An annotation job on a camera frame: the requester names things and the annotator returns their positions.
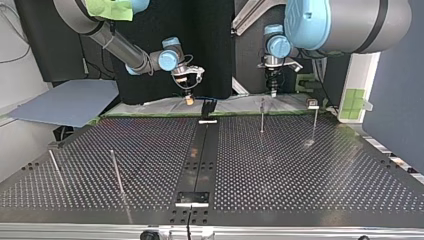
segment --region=metal bracket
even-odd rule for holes
[[[289,66],[295,72],[299,72],[303,69],[303,66],[300,63],[296,62],[295,60],[289,57],[287,57],[284,61],[284,66]]]
[[[233,89],[239,96],[249,96],[249,91],[246,90],[238,81],[233,77]]]
[[[176,207],[204,208],[209,206],[208,192],[180,192]]]
[[[241,36],[269,9],[287,4],[287,0],[249,0],[233,21],[232,34]]]
[[[364,100],[364,106],[363,106],[364,110],[371,112],[373,108],[374,108],[374,105],[372,105],[372,103],[368,102],[367,100]]]

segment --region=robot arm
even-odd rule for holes
[[[149,1],[137,1],[143,3],[141,7],[138,6],[137,11],[144,11]],[[130,74],[149,73],[152,75],[155,71],[168,71],[175,83],[184,90],[187,103],[192,103],[192,89],[202,81],[205,70],[201,67],[189,66],[190,61],[185,61],[178,38],[165,39],[162,42],[163,50],[148,54],[138,46],[131,44],[118,31],[111,31],[110,25],[105,19],[90,16],[84,0],[54,0],[54,4],[59,15],[69,27],[81,35],[92,38],[123,61]],[[194,84],[188,81],[187,76],[190,74],[196,75]]]

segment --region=black curtain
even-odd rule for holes
[[[162,49],[162,40],[176,36],[193,64],[205,68],[196,96],[228,98],[232,93],[233,39],[231,0],[151,0],[149,8],[133,22],[119,22],[117,29],[146,52]],[[169,72],[130,76],[124,64],[112,57],[122,101],[143,104],[181,94]]]

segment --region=green tape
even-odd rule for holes
[[[364,97],[364,89],[347,89],[340,118],[349,120],[359,119],[365,102]]]
[[[103,17],[118,21],[133,20],[131,0],[85,0],[85,3],[88,14],[92,17]]]

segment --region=metal rod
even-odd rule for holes
[[[265,99],[261,101],[261,133],[264,132],[264,121],[265,121]]]
[[[52,159],[52,161],[53,161],[53,165],[54,165],[54,168],[56,169],[56,171],[60,171],[60,169],[59,169],[59,165],[57,165],[57,162],[56,162],[56,157],[54,156],[54,153],[53,153],[53,150],[49,150],[49,154],[50,154],[50,158]]]
[[[262,120],[261,120],[261,133],[264,132],[264,118],[265,118],[265,114],[262,113]]]
[[[121,190],[122,194],[125,194],[124,186],[122,185],[122,181],[121,181],[121,174],[119,173],[118,162],[116,161],[116,157],[115,157],[115,151],[110,150],[110,157],[112,158],[113,167],[115,168],[115,173],[116,173],[116,178],[118,179],[119,189]]]
[[[317,127],[318,111],[319,111],[319,109],[315,110],[314,130],[315,130],[315,128]]]

